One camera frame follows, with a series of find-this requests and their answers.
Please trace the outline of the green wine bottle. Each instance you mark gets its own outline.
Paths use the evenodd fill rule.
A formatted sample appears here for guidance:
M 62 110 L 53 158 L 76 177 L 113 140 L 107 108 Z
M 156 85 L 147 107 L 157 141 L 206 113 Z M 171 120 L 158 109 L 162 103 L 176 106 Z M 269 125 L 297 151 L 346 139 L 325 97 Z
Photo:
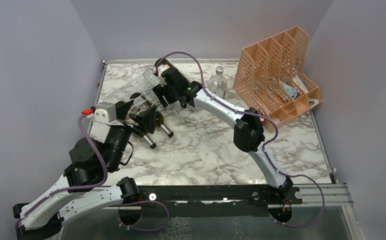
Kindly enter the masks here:
M 173 63 L 171 61 L 169 61 L 168 59 L 162 59 L 162 58 L 159 58 L 155 64 L 154 64 L 154 72 L 156 71 L 157 67 L 159 65 L 164 65 L 164 64 L 168 64 L 170 65 L 170 68 L 165 70 L 161 76 L 165 76 L 165 75 L 169 75 L 169 74 L 173 74 L 173 73 L 180 73 L 179 69 L 173 65 Z
M 139 92 L 132 94 L 130 96 L 130 100 L 133 100 L 133 104 L 137 105 L 137 107 L 134 107 L 134 108 L 136 108 L 138 112 L 141 110 L 145 110 L 147 107 L 152 106 L 152 103 Z M 165 120 L 164 115 L 159 110 L 156 110 L 155 125 L 159 127 L 169 138 L 172 138 L 174 136 L 174 133 L 165 124 L 164 120 Z
M 155 149 L 157 147 L 156 143 L 152 140 L 152 138 L 148 135 L 148 132 L 146 131 L 147 130 L 147 124 L 143 124 L 143 123 L 138 123 L 136 120 L 135 120 L 135 117 L 137 115 L 133 112 L 133 111 L 130 111 L 128 113 L 128 116 L 127 116 L 127 122 L 129 123 L 129 125 L 131 126 L 131 128 L 134 130 L 134 134 L 138 137 L 140 137 L 145 143 L 148 144 L 148 146 L 151 148 L 151 149 Z

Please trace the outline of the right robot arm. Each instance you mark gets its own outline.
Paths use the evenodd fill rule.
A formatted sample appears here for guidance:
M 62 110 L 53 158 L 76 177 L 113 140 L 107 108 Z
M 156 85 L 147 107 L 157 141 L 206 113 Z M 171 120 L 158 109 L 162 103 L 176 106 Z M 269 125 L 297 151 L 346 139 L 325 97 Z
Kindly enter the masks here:
M 264 128 L 254 108 L 239 108 L 207 93 L 201 83 L 188 81 L 174 66 L 159 66 L 154 75 L 159 77 L 160 83 L 153 91 L 164 107 L 179 102 L 183 108 L 190 105 L 205 110 L 228 124 L 234 130 L 234 145 L 248 153 L 264 174 L 270 187 L 270 199 L 281 204 L 289 198 L 293 182 L 278 169 L 274 156 L 265 146 Z

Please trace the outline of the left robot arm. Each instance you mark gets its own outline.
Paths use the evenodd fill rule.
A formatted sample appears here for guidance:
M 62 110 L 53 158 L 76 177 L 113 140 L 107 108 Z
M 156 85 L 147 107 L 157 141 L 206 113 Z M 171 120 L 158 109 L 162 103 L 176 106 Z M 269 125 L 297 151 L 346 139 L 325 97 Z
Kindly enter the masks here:
M 131 113 L 131 108 L 131 101 L 101 102 L 81 113 L 77 122 L 83 138 L 69 151 L 70 165 L 39 198 L 13 207 L 19 240 L 45 240 L 95 210 L 139 204 L 140 191 L 131 177 L 104 187 L 109 174 L 123 165 L 131 135 L 155 131 L 156 105 L 138 114 Z

